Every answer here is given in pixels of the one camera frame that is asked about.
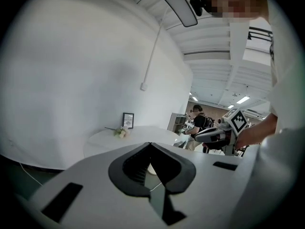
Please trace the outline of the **person's white shirt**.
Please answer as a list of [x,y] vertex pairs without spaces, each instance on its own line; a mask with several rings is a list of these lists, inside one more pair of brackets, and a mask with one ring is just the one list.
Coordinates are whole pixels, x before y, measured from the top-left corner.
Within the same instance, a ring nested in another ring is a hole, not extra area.
[[305,50],[275,0],[267,0],[273,39],[270,47],[273,88],[268,96],[278,117],[276,132],[305,127]]

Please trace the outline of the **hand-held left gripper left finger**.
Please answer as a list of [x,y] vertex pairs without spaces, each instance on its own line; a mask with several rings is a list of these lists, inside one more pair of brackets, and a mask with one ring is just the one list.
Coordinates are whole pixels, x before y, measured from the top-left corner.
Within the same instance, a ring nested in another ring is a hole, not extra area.
[[150,143],[144,143],[110,164],[109,178],[124,194],[131,197],[150,196],[151,192],[145,186],[146,172],[151,160],[150,147]]

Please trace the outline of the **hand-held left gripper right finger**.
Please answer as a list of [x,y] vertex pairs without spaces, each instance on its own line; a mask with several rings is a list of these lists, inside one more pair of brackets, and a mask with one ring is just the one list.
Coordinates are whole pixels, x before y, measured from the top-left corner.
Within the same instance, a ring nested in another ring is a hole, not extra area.
[[169,194],[185,192],[195,178],[195,165],[156,143],[150,145],[150,163],[166,190]]

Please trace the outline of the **grey shelf unit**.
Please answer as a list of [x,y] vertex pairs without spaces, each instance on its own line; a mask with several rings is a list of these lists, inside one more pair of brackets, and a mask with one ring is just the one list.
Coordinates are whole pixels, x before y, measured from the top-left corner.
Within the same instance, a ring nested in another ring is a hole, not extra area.
[[184,129],[187,116],[185,114],[172,113],[167,130],[179,134],[181,129]]

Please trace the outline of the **cream flower bunch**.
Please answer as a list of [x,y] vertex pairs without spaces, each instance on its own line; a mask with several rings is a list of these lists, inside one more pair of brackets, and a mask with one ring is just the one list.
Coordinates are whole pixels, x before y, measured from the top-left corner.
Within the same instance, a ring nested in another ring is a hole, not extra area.
[[106,127],[106,129],[112,130],[113,133],[114,133],[114,136],[119,137],[119,138],[127,137],[130,134],[130,130],[126,126],[121,126],[121,127],[117,128],[117,129]]

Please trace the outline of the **white curved counter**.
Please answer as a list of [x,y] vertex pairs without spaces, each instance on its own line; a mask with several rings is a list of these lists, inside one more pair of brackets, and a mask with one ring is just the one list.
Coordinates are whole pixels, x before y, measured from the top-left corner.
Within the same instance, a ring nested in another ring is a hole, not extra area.
[[136,126],[129,129],[124,137],[119,137],[115,130],[106,128],[92,135],[84,145],[85,158],[97,156],[106,164],[145,143],[161,143],[174,146],[182,139],[176,133],[153,126]]

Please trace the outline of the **person's right forearm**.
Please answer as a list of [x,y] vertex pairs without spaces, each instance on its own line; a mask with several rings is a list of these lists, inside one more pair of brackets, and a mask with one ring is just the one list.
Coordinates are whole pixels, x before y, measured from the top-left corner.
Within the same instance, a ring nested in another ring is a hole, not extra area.
[[235,149],[239,150],[244,146],[261,143],[266,137],[275,134],[277,119],[276,115],[269,114],[259,124],[245,128],[237,138]]

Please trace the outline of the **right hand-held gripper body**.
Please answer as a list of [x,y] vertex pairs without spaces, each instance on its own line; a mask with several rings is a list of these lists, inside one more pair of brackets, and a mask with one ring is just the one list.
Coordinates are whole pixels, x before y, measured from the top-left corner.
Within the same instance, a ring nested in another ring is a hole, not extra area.
[[208,150],[221,150],[225,155],[236,155],[238,135],[247,126],[247,120],[239,108],[233,108],[218,119],[218,126],[207,128],[194,136]]

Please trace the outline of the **long pendant ceiling lamp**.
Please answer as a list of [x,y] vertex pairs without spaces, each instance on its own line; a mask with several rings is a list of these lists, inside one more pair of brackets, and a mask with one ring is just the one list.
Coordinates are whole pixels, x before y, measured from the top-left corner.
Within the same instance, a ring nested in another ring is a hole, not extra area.
[[198,24],[196,15],[187,0],[165,0],[174,11],[184,27],[192,27]]
[[193,52],[186,53],[184,55],[185,61],[197,61],[197,60],[230,60],[229,51],[205,51],[205,52]]

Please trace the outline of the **black mezzanine railing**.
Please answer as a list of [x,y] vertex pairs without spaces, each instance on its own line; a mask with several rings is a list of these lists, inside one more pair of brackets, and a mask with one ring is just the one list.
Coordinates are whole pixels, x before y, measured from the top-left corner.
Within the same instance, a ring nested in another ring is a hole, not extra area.
[[269,30],[250,26],[247,39],[260,39],[267,42],[271,42],[273,39],[273,33]]

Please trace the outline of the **ceiling light panels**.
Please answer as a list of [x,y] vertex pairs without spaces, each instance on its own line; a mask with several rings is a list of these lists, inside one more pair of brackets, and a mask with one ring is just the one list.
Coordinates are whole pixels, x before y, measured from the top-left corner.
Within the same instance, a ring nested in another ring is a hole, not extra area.
[[247,117],[262,120],[269,113],[269,102],[266,99],[255,98],[249,95],[225,92],[219,101],[201,100],[198,96],[191,94],[186,111],[191,112],[195,104],[200,105],[203,111],[213,118],[221,113],[227,113],[234,108],[240,108]]

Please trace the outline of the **black picture frame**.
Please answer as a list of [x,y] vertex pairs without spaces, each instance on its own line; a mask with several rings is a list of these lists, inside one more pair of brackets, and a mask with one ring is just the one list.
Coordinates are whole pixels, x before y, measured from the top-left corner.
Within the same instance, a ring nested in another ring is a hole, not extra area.
[[134,126],[134,114],[133,113],[123,113],[122,126],[128,128],[128,129],[133,129],[133,126]]

